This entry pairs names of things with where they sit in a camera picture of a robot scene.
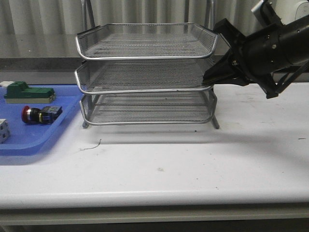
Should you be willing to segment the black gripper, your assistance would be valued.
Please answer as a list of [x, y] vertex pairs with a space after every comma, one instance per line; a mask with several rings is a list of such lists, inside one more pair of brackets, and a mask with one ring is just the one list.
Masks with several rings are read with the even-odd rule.
[[216, 23], [214, 31], [229, 45], [229, 50], [211, 68], [205, 71], [202, 85], [258, 84], [268, 99], [277, 97], [277, 84], [271, 73], [280, 69], [280, 26], [272, 23], [249, 35], [243, 35], [227, 19]]

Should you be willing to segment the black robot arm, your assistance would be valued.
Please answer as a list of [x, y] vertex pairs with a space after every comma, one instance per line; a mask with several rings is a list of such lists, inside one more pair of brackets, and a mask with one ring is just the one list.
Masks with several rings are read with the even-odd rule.
[[263, 28], [249, 36], [226, 18], [215, 24], [229, 50], [204, 73], [202, 84], [256, 83], [271, 99], [309, 68], [309, 17], [285, 25], [267, 0], [252, 11]]

